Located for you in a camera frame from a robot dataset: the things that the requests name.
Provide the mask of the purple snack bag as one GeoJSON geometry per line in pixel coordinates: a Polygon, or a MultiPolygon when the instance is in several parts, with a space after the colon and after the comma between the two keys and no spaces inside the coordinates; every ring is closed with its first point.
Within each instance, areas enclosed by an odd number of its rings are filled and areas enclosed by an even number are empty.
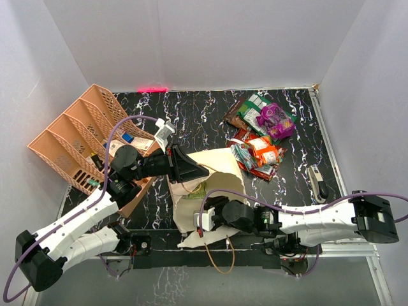
{"type": "Polygon", "coordinates": [[[260,127],[264,127],[268,135],[274,140],[280,140],[292,135],[295,120],[288,115],[277,103],[271,103],[261,109],[256,117],[260,127]]]}

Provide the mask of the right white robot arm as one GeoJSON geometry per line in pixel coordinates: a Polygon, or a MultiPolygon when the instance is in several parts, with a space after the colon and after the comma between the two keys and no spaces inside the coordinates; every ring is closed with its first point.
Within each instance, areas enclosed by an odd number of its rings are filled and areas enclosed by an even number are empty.
{"type": "Polygon", "coordinates": [[[233,228],[266,239],[271,249],[297,253],[303,248],[346,238],[375,244],[399,241],[391,194],[354,191],[329,204],[289,207],[262,203],[250,207],[239,200],[208,193],[193,215],[200,237],[218,227],[233,228]]]}

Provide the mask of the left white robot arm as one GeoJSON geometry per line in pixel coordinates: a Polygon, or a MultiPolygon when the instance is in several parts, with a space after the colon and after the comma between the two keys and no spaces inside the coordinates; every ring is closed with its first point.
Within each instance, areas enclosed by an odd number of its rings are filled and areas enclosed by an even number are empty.
{"type": "Polygon", "coordinates": [[[53,224],[35,233],[23,231],[16,238],[15,261],[34,290],[41,292],[90,257],[104,252],[127,254],[133,248],[132,235],[123,225],[111,223],[94,233],[88,231],[134,200],[142,190],[138,181],[164,175],[176,184],[209,174],[177,144],[147,157],[123,145],[110,164],[107,183],[53,224]]]}

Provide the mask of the red snack packet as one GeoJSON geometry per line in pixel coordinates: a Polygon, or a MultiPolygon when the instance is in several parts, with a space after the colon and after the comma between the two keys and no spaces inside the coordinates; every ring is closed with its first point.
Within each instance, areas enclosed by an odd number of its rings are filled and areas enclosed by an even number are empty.
{"type": "MultiPolygon", "coordinates": [[[[239,129],[238,132],[235,134],[235,136],[228,141],[227,147],[230,149],[230,146],[232,144],[234,144],[234,143],[244,143],[244,144],[246,144],[245,142],[247,140],[254,139],[254,138],[259,138],[259,137],[261,137],[261,136],[255,135],[254,133],[249,132],[249,131],[245,131],[244,129],[239,129]]],[[[279,157],[281,158],[281,161],[279,163],[272,164],[272,165],[264,165],[262,167],[258,167],[256,169],[254,169],[254,170],[247,171],[247,170],[244,169],[244,167],[239,162],[237,162],[239,168],[241,170],[246,171],[247,173],[253,174],[256,177],[261,178],[261,179],[263,179],[265,181],[271,181],[272,177],[275,175],[278,167],[280,166],[281,162],[283,161],[284,154],[286,153],[286,149],[284,149],[284,148],[282,148],[282,147],[280,147],[278,145],[275,145],[275,146],[278,148],[279,157]]]]}

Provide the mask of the brown kettle chips bag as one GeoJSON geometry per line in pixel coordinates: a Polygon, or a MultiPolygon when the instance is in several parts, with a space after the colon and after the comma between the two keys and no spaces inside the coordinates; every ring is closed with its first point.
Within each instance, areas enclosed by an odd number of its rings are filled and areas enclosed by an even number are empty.
{"type": "Polygon", "coordinates": [[[235,101],[222,119],[223,121],[231,124],[238,129],[251,131],[251,127],[238,115],[238,109],[243,105],[245,101],[245,98],[240,98],[239,100],[235,101]]]}

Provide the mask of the green small snack packet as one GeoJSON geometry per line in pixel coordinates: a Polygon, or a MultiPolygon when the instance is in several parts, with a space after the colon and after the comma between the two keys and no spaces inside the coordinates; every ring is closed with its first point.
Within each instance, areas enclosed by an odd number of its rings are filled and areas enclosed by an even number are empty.
{"type": "Polygon", "coordinates": [[[191,193],[189,193],[187,197],[191,199],[203,199],[207,193],[206,188],[207,183],[202,182],[191,193]]]}

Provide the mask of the orange snack packet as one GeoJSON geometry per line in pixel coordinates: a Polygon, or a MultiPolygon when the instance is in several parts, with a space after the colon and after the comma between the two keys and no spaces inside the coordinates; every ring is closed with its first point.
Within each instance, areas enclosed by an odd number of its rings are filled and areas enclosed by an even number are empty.
{"type": "Polygon", "coordinates": [[[269,136],[250,139],[245,143],[249,146],[259,167],[277,164],[281,161],[278,148],[272,143],[269,136]]]}

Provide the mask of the brown paper bag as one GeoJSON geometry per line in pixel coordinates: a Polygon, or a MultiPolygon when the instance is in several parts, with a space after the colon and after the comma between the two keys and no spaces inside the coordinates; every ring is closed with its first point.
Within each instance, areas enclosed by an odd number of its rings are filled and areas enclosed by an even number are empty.
{"type": "Polygon", "coordinates": [[[236,235],[238,230],[229,226],[220,226],[216,230],[205,231],[203,238],[200,238],[198,228],[193,225],[193,213],[199,211],[201,215],[206,200],[216,196],[226,196],[229,200],[244,201],[244,179],[238,163],[229,148],[205,150],[189,154],[188,156],[199,165],[208,169],[210,175],[189,182],[169,184],[170,195],[173,201],[173,221],[179,232],[187,235],[177,247],[187,250],[204,247],[213,267],[219,273],[227,275],[232,272],[235,266],[236,252],[231,243],[231,237],[236,235]],[[203,199],[188,198],[187,195],[202,182],[207,183],[205,197],[203,199]],[[216,265],[209,249],[210,244],[221,240],[231,247],[232,260],[227,271],[221,270],[216,265]]]}

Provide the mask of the green snack bag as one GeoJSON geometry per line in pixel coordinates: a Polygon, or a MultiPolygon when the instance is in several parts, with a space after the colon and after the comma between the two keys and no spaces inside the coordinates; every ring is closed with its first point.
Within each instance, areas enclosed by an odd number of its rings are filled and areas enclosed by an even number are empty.
{"type": "MultiPolygon", "coordinates": [[[[238,115],[246,122],[258,135],[269,136],[266,129],[260,127],[257,123],[256,117],[260,115],[261,109],[271,104],[272,102],[266,98],[260,96],[259,94],[253,94],[249,99],[247,99],[243,105],[238,109],[238,115]]],[[[296,121],[296,117],[293,117],[290,113],[287,113],[296,121]]]]}

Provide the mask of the teal snack packet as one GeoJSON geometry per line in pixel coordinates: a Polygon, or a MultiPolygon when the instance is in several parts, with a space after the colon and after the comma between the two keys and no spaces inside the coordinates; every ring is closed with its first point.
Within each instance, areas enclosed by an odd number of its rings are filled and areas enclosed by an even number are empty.
{"type": "Polygon", "coordinates": [[[244,143],[234,143],[230,146],[230,150],[237,162],[239,162],[245,170],[251,171],[259,167],[255,157],[249,152],[249,147],[244,143]]]}

